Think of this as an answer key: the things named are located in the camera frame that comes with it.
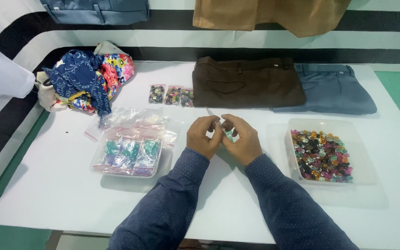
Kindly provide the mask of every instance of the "brown trousers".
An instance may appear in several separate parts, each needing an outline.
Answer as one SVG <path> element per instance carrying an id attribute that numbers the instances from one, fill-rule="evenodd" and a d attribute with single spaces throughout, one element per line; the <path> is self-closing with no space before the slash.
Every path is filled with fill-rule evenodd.
<path id="1" fill-rule="evenodd" d="M 256 24 L 279 23 L 297 37 L 336 28 L 351 0 L 196 0 L 192 25 L 252 31 Z"/>
<path id="2" fill-rule="evenodd" d="M 306 101 L 291 58 L 215 61 L 203 57 L 192 72 L 194 106 L 274 108 Z"/>

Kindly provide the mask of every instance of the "gray fabric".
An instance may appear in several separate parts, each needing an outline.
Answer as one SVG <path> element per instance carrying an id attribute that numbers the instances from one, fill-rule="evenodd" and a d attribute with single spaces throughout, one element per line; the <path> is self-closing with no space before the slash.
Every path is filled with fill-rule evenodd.
<path id="1" fill-rule="evenodd" d="M 294 64 L 307 101 L 295 107 L 273 108 L 276 112 L 373 114 L 377 108 L 368 92 L 347 65 Z"/>
<path id="2" fill-rule="evenodd" d="M 52 19 L 71 25 L 130 25 L 147 21 L 147 0 L 40 0 Z"/>

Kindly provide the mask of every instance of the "person's right hand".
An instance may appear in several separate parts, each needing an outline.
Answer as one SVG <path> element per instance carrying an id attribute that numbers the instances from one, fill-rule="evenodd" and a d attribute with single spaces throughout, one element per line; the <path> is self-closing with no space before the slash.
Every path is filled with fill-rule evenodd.
<path id="1" fill-rule="evenodd" d="M 231 142 L 226 136 L 222 137 L 222 144 L 237 161 L 247 166 L 263 154 L 257 131 L 245 120 L 230 114 L 222 115 L 222 118 L 225 119 L 225 122 L 222 124 L 225 131 L 228 132 L 232 128 L 235 128 L 232 136 L 235 137 L 238 134 L 240 137 L 236 142 Z"/>

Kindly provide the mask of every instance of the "striped background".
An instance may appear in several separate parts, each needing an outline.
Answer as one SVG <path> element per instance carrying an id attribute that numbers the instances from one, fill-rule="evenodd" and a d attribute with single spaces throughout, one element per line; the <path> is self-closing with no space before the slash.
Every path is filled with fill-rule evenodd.
<path id="1" fill-rule="evenodd" d="M 400 0 L 352 0 L 335 31 L 297 38 L 278 24 L 219 31 L 192 26 L 195 0 L 149 0 L 150 20 L 132 25 L 57 25 L 38 0 L 0 0 L 0 51 L 36 72 L 70 48 L 109 40 L 134 60 L 196 61 L 292 56 L 296 62 L 400 64 Z M 36 93 L 0 96 L 0 172 L 41 108 Z"/>

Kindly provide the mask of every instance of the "person's left hand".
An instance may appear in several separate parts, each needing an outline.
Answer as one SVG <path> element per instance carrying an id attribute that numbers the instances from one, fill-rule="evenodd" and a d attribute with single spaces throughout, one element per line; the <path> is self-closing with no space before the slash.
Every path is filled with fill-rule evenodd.
<path id="1" fill-rule="evenodd" d="M 203 116 L 197 118 L 187 131 L 186 146 L 199 152 L 210 160 L 220 146 L 220 141 L 224 134 L 219 121 L 220 117 L 218 116 Z M 215 133 L 212 138 L 206 136 L 206 131 L 212 132 L 214 130 Z"/>

